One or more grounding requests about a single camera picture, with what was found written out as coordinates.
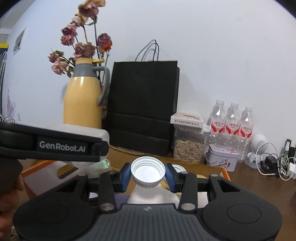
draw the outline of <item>bottle label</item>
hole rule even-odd
[[[223,133],[225,128],[225,121],[222,120],[213,120],[211,123],[211,131]]]
[[[239,136],[240,137],[246,137],[246,138],[250,138],[253,132],[253,128],[250,126],[240,126],[239,129]]]
[[[238,122],[227,122],[225,132],[237,136],[239,134],[239,123]]]

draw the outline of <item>white wall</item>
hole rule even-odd
[[[14,26],[4,79],[20,123],[62,122],[63,94],[69,79],[51,71],[51,48],[68,55],[60,29],[81,0],[36,0]],[[12,44],[25,28],[21,50]],[[278,149],[296,141],[296,19],[273,0],[108,0],[100,9],[99,32],[113,40],[113,61],[134,60],[151,39],[161,60],[178,60],[178,110],[206,120],[216,99],[254,108],[255,131]],[[82,32],[78,38],[83,40]]]

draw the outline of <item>metal screw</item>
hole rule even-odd
[[[115,208],[115,206],[112,203],[103,203],[100,205],[100,208],[104,211],[111,211]]]
[[[195,205],[193,203],[186,202],[181,205],[181,208],[185,211],[191,211],[195,209]]]

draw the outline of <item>wooden table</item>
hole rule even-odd
[[[296,180],[262,176],[244,163],[228,172],[231,181],[274,204],[282,213],[283,224],[276,241],[296,240]]]

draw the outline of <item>gray handle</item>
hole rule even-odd
[[[104,82],[102,94],[98,99],[98,106],[101,106],[104,100],[107,99],[107,95],[110,88],[110,70],[106,66],[93,67],[94,72],[101,71],[101,70],[105,72],[105,82]]]

